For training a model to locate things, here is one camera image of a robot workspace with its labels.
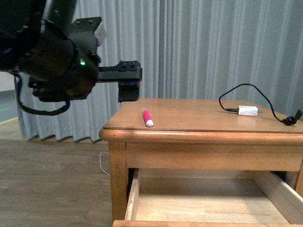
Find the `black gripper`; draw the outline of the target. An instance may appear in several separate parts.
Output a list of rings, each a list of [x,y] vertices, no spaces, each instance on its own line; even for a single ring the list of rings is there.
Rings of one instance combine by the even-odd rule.
[[[83,100],[96,81],[117,82],[118,102],[139,99],[143,70],[138,61],[120,61],[116,66],[99,67],[97,48],[106,36],[101,17],[77,19],[68,36],[50,23],[28,59],[28,86],[43,102]]]

